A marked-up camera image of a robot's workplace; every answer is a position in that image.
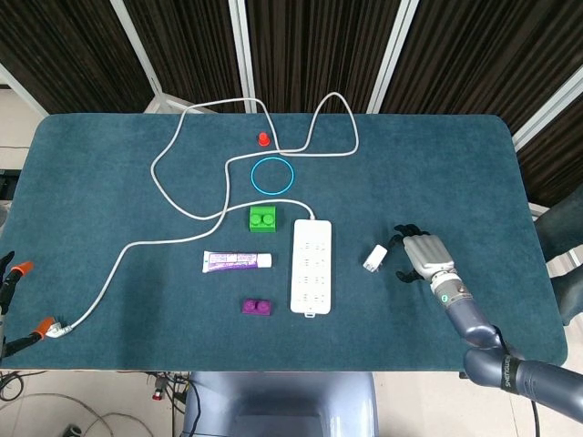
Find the tube cap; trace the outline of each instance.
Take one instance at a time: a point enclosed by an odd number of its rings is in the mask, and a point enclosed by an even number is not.
[[[259,269],[268,269],[271,267],[271,254],[270,253],[258,253],[257,254],[257,267]]]

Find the white cable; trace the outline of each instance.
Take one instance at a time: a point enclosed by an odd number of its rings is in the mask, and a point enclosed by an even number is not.
[[[313,133],[313,130],[314,130],[314,127],[316,124],[316,119],[317,119],[318,115],[320,114],[320,110],[322,109],[323,104],[331,97],[340,98],[342,100],[344,106],[346,107],[346,110],[348,111],[348,115],[350,116],[351,122],[353,124],[353,130],[354,130],[354,147],[353,147],[353,149],[348,151],[348,152],[339,152],[339,153],[300,153],[300,152],[303,152],[303,150],[308,148],[308,146],[310,145],[310,141],[312,140],[312,133]],[[224,167],[224,171],[225,171],[225,199],[224,199],[221,211],[219,211],[215,214],[211,214],[209,216],[197,216],[195,214],[191,214],[187,210],[185,210],[181,206],[179,206],[176,202],[174,202],[174,200],[172,200],[172,198],[169,196],[169,194],[166,192],[166,190],[159,183],[158,178],[156,177],[156,171],[155,171],[156,165],[164,157],[164,155],[166,155],[166,153],[168,153],[170,148],[176,142],[176,139],[178,138],[180,130],[182,129],[182,125],[184,123],[184,117],[191,109],[194,109],[196,107],[212,107],[212,106],[220,105],[223,103],[241,102],[241,101],[245,101],[245,100],[254,101],[254,102],[258,103],[261,106],[261,108],[263,109],[263,112],[265,113],[265,116],[267,117],[267,121],[270,125],[271,134],[273,136],[273,142],[275,144],[276,149],[275,150],[268,150],[268,151],[264,151],[264,152],[249,153],[246,155],[239,155],[237,157],[227,159],[227,161],[225,162],[225,167]],[[354,119],[353,112],[350,109],[348,102],[346,102],[346,99],[341,94],[336,93],[336,92],[332,92],[332,93],[326,95],[322,99],[320,104],[316,107],[316,110],[314,111],[313,116],[312,116],[312,122],[310,123],[310,129],[308,130],[308,136],[306,138],[306,141],[302,147],[295,148],[295,149],[281,149],[280,148],[280,143],[279,143],[278,138],[277,138],[277,133],[275,131],[275,127],[273,125],[273,122],[271,121],[270,114],[267,111],[267,107],[265,107],[263,102],[261,102],[257,98],[252,98],[252,97],[228,98],[225,100],[216,100],[214,102],[198,103],[196,105],[191,105],[189,107],[184,108],[184,110],[182,111],[182,114],[180,115],[179,123],[176,127],[176,130],[175,130],[174,135],[172,136],[171,140],[166,145],[166,147],[164,147],[164,149],[158,154],[158,156],[156,158],[154,158],[154,160],[152,161],[152,164],[150,165],[150,168],[149,168],[150,175],[152,176],[152,179],[154,180],[154,183],[156,184],[156,187],[158,187],[158,190],[160,191],[160,193],[162,193],[162,195],[168,201],[168,203],[174,209],[176,209],[178,212],[180,212],[181,214],[184,214],[185,216],[190,217],[191,219],[196,219],[196,220],[210,220],[210,219],[214,219],[216,217],[218,217],[219,219],[214,224],[214,226],[212,228],[210,228],[208,231],[203,232],[199,235],[195,235],[193,237],[186,237],[184,239],[134,241],[132,243],[127,244],[121,250],[121,252],[119,252],[118,259],[116,260],[115,264],[113,265],[113,268],[109,272],[109,275],[107,276],[105,284],[103,285],[103,287],[101,288],[101,291],[99,292],[99,294],[97,295],[96,299],[91,304],[91,306],[87,309],[87,311],[78,320],[76,320],[74,323],[72,323],[68,326],[61,326],[60,323],[56,323],[55,325],[53,325],[51,327],[51,329],[49,329],[49,331],[46,333],[46,336],[52,337],[52,338],[62,337],[63,335],[69,333],[74,328],[76,328],[87,317],[89,317],[89,315],[93,312],[93,310],[96,308],[96,306],[99,304],[99,302],[103,299],[103,296],[105,295],[111,280],[113,279],[114,275],[116,274],[116,271],[118,270],[118,267],[119,267],[119,264],[121,263],[121,260],[124,258],[124,255],[126,254],[126,252],[131,248],[134,248],[136,246],[154,246],[154,245],[161,245],[161,244],[188,243],[191,241],[195,241],[197,239],[204,239],[205,237],[212,234],[215,230],[217,230],[219,228],[219,226],[222,223],[222,221],[224,220],[227,212],[233,211],[234,209],[249,207],[252,205],[261,205],[261,204],[265,204],[265,203],[270,203],[270,204],[271,203],[292,203],[292,204],[299,205],[299,206],[305,208],[310,213],[310,219],[315,219],[315,215],[314,215],[312,209],[308,205],[306,205],[303,202],[300,202],[299,200],[293,200],[293,199],[289,199],[289,198],[275,198],[275,199],[271,199],[271,200],[255,200],[252,202],[236,205],[236,206],[229,208],[229,200],[230,200],[229,164],[231,162],[235,162],[235,161],[238,161],[241,159],[246,159],[246,158],[255,158],[255,157],[262,157],[265,155],[274,155],[274,154],[283,155],[285,157],[304,157],[304,158],[348,157],[348,156],[356,153],[356,151],[358,150],[359,144],[360,144],[360,140],[358,138],[358,129],[356,127],[356,120]]]

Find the black curtain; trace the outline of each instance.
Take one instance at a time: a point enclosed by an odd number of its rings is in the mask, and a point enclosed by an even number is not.
[[[422,0],[381,112],[497,114],[515,133],[582,47],[581,0]]]
[[[242,97],[227,0],[126,0],[162,89],[193,103]],[[212,107],[245,112],[243,103]]]
[[[5,0],[0,63],[49,113],[142,112],[148,80],[108,0]]]
[[[583,96],[518,150],[518,159],[537,204],[552,207],[583,184]]]
[[[273,112],[312,112],[330,91],[371,99],[398,0],[248,0],[255,93]],[[342,112],[334,99],[324,111]]]

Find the blue ring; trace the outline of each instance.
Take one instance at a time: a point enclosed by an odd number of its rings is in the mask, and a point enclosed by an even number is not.
[[[285,164],[286,166],[288,166],[288,168],[290,169],[291,172],[291,179],[290,179],[290,183],[288,184],[288,186],[280,191],[265,191],[264,189],[261,189],[257,186],[257,184],[255,183],[255,168],[257,168],[259,166],[259,164],[265,162],[265,161],[281,161],[283,164]],[[295,179],[295,173],[293,172],[293,167],[292,164],[290,164],[288,161],[286,161],[283,158],[278,158],[278,157],[268,157],[268,158],[264,158],[264,159],[260,159],[259,161],[257,161],[255,163],[255,165],[253,166],[253,168],[251,169],[251,184],[253,184],[253,186],[255,187],[256,190],[258,190],[261,194],[264,194],[266,196],[279,196],[280,194],[285,193],[288,189],[290,189],[290,187],[293,184],[293,180]]]

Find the teal tablecloth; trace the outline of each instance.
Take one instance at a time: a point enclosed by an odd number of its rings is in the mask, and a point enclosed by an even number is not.
[[[311,115],[274,115],[283,147],[303,145]],[[152,159],[178,122],[172,115],[51,116],[36,131],[0,251],[36,269],[16,292],[9,340],[47,315],[71,322],[101,289],[121,248],[174,239],[212,222],[181,216],[156,190]],[[292,230],[301,208],[278,206],[275,234],[249,232],[248,210],[211,237],[132,249],[93,315],[66,337],[6,359],[12,368],[140,370],[458,370],[466,346],[429,286],[399,282],[395,252],[382,270],[362,267],[399,223],[439,235],[487,317],[530,359],[561,363],[567,348],[528,211],[510,134],[491,116],[357,116],[361,148],[349,158],[288,158],[285,197],[332,222],[332,312],[291,313]],[[159,178],[188,211],[222,205],[223,163],[259,150],[262,115],[191,115]],[[349,150],[344,115],[323,115],[313,152]],[[250,183],[257,159],[231,166],[231,204],[262,199]],[[267,189],[288,174],[258,170]],[[272,269],[201,273],[202,251],[270,252]],[[271,300],[270,317],[240,314],[245,298]]]

